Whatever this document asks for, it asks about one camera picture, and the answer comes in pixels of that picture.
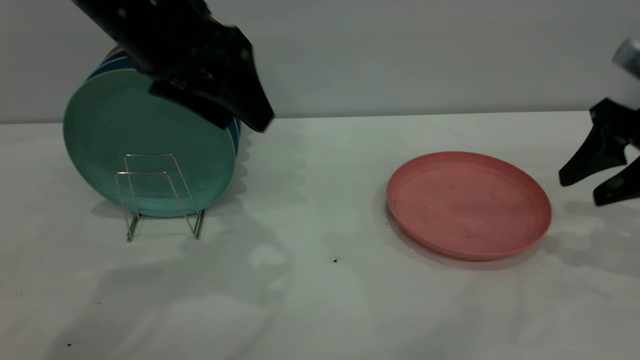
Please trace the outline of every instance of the dish rack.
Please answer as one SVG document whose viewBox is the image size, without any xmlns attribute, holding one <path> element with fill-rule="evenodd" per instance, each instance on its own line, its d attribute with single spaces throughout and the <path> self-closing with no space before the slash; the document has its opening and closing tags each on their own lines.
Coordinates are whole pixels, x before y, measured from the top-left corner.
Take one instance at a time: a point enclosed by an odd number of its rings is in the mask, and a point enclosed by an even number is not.
<svg viewBox="0 0 640 360">
<path fill-rule="evenodd" d="M 180 174 L 180 179 L 182 180 L 182 184 L 184 185 L 184 188 L 187 190 L 187 194 L 189 195 L 189 199 L 191 200 L 191 203 L 193 205 L 193 208 L 195 209 L 195 215 L 196 215 L 196 220 L 195 220 L 195 224 L 191 223 L 191 220 L 189 219 L 189 216 L 186 212 L 186 210 L 184 209 L 184 206 L 182 205 L 182 200 L 180 199 L 180 196 L 178 195 L 178 192 L 175 190 L 175 186 L 173 185 L 173 180 L 171 180 L 171 176 L 169 176 L 169 173 L 167 173 L 166 170 L 155 170 L 155 171 L 130 171 L 129 170 L 129 162 L 128 159 L 129 158 L 157 158 L 157 157 L 171 157 L 173 159 L 173 163 L 175 164 L 175 168 L 178 170 L 178 174 Z M 193 196 L 191 194 L 191 190 L 189 190 L 189 186 L 187 185 L 187 181 L 184 179 L 184 175 L 182 175 L 182 170 L 180 169 L 180 165 L 178 164 L 178 159 L 175 158 L 175 156 L 172 153 L 166 153 L 166 154 L 125 154 L 124 156 L 124 167 L 125 167 L 125 171 L 118 171 L 115 173 L 114 178 L 115 178 L 115 182 L 116 182 L 116 188 L 118 189 L 118 194 L 120 196 L 120 205 L 122 206 L 122 213 L 124 214 L 124 220 L 125 223 L 127 224 L 127 243 L 130 243 L 133 241 L 134 235 L 135 235 L 135 230 L 136 230 L 136 226 L 138 225 L 138 222 L 140 222 L 140 218 L 144 215 L 140 214 L 140 212 L 138 212 L 138 205 L 136 203 L 136 196 L 135 193 L 133 191 L 133 184 L 131 183 L 131 177 L 132 176 L 161 176 L 161 177 L 165 177 L 167 179 L 167 181 L 169 182 L 169 185 L 171 186 L 171 190 L 173 191 L 173 194 L 175 196 L 175 200 L 178 202 L 178 205 L 180 206 L 180 209 L 182 210 L 182 215 L 184 216 L 184 219 L 186 220 L 187 224 L 189 225 L 189 229 L 191 230 L 191 234 L 193 235 L 193 237 L 198 240 L 200 239 L 200 231 L 202 230 L 202 220 L 204 219 L 204 213 L 205 213 L 205 209 L 199 210 L 198 206 L 196 205 L 196 202 L 193 200 Z M 134 207 L 134 214 L 132 216 L 132 220 L 129 221 L 129 211 L 127 210 L 125 204 L 124 204 L 124 197 L 123 197 L 123 193 L 122 193 L 122 187 L 120 186 L 120 177 L 121 176 L 127 176 L 127 180 L 129 182 L 129 190 L 131 191 L 131 199 L 133 200 L 133 207 Z"/>
</svg>

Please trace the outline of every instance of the gray wall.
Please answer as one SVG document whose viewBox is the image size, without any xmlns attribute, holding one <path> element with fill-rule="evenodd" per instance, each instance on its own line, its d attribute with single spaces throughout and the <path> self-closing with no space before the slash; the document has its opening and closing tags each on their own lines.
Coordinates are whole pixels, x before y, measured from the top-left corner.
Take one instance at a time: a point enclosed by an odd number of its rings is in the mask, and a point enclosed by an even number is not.
<svg viewBox="0 0 640 360">
<path fill-rule="evenodd" d="M 217 0 L 280 117 L 640 105 L 611 64 L 638 0 Z M 0 121 L 59 120 L 113 42 L 68 0 L 0 2 Z"/>
</svg>

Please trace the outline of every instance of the stack of plates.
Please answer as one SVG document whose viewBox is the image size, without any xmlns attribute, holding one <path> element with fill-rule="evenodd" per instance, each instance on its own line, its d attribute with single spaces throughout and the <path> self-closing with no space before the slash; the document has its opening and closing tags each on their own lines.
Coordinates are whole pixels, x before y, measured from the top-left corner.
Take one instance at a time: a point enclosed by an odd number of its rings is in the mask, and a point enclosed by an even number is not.
<svg viewBox="0 0 640 360">
<path fill-rule="evenodd" d="M 197 209 L 206 209 L 231 181 L 240 121 L 232 119 L 227 129 L 220 129 L 182 106 L 150 95 L 151 84 L 133 68 L 127 53 L 118 47 L 110 51 L 67 105 L 63 124 L 67 152 L 84 179 L 118 206 L 115 174 L 125 171 L 124 156 L 171 153 Z M 166 171 L 187 213 L 196 212 L 171 157 L 136 157 L 128 162 L 132 172 Z M 127 177 L 119 180 L 125 207 L 134 211 Z M 182 216 L 166 176 L 134 175 L 131 184 L 141 214 Z"/>
</svg>

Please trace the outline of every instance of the table surface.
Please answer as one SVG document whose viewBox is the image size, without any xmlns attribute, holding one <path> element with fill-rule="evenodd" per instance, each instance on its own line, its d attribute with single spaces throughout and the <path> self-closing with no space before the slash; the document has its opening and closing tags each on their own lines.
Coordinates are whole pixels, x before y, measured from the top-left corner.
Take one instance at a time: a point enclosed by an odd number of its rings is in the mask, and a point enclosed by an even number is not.
<svg viewBox="0 0 640 360">
<path fill-rule="evenodd" d="M 201 240 L 145 219 L 126 243 L 60 124 L 2 125 L 0 357 L 637 359 L 640 201 L 592 205 L 615 169 L 557 180 L 590 126 L 587 112 L 276 120 L 244 132 Z M 489 263 L 414 245 L 385 185 L 448 150 L 532 175 L 548 235 Z"/>
</svg>

